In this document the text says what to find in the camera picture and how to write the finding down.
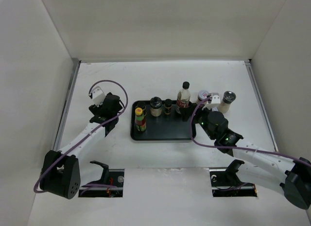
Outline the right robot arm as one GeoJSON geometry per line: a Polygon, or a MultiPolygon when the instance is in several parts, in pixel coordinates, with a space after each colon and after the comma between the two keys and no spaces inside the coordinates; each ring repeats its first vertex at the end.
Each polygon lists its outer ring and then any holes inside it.
{"type": "Polygon", "coordinates": [[[282,194],[300,209],[311,206],[311,163],[307,159],[269,152],[245,141],[243,136],[228,128],[228,120],[221,112],[191,104],[180,110],[184,122],[199,124],[214,141],[212,148],[234,158],[227,167],[226,181],[263,186],[282,194]]]}

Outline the black-capped pepper jar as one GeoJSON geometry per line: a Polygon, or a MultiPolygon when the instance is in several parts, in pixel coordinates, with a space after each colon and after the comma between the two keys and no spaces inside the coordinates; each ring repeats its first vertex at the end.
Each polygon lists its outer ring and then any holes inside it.
{"type": "Polygon", "coordinates": [[[172,112],[172,100],[166,99],[164,101],[164,113],[165,115],[170,115],[172,112]]]}

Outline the wide black-capped seasoning jar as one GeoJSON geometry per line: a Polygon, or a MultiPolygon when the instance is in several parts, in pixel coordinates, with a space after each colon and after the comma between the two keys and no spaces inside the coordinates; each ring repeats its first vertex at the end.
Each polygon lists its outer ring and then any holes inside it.
{"type": "Polygon", "coordinates": [[[155,96],[150,99],[150,112],[154,117],[159,117],[162,113],[162,100],[155,96]]]}

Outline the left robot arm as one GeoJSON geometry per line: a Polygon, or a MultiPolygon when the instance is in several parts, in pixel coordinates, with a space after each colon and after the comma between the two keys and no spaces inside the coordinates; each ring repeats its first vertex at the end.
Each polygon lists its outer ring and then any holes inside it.
{"type": "Polygon", "coordinates": [[[80,162],[115,128],[125,105],[119,96],[112,93],[91,95],[95,98],[89,107],[92,118],[72,142],[58,151],[46,153],[40,178],[34,187],[37,193],[49,192],[72,199],[76,194],[83,194],[80,188],[84,191],[105,188],[108,192],[116,188],[107,164],[92,160],[81,171],[80,162]]]}

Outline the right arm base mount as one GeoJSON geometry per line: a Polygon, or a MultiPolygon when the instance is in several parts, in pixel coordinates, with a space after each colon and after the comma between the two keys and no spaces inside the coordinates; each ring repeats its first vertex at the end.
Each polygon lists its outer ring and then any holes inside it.
{"type": "Polygon", "coordinates": [[[257,197],[256,186],[241,182],[237,176],[243,164],[244,161],[234,160],[228,167],[209,170],[213,197],[257,197]]]}

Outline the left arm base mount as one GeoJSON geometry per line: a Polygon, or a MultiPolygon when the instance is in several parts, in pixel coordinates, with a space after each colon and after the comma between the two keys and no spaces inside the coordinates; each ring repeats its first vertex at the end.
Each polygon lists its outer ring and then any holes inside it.
{"type": "Polygon", "coordinates": [[[91,161],[81,174],[78,196],[81,198],[123,197],[125,170],[111,169],[107,164],[91,161]]]}

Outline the red chili sauce bottle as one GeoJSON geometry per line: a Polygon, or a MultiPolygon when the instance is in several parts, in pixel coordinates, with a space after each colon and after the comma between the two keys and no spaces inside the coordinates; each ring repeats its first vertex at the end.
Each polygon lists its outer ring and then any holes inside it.
{"type": "Polygon", "coordinates": [[[146,130],[146,119],[144,117],[143,109],[140,107],[135,109],[135,125],[139,132],[144,132],[146,130]]]}

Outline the tall clear vinegar bottle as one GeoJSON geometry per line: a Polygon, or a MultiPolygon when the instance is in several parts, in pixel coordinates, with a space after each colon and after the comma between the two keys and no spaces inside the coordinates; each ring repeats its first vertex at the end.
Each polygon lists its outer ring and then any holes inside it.
{"type": "Polygon", "coordinates": [[[180,112],[181,108],[187,108],[189,106],[190,97],[191,97],[189,87],[190,87],[189,82],[183,82],[182,89],[179,90],[177,94],[176,112],[178,114],[181,114],[180,112]]]}

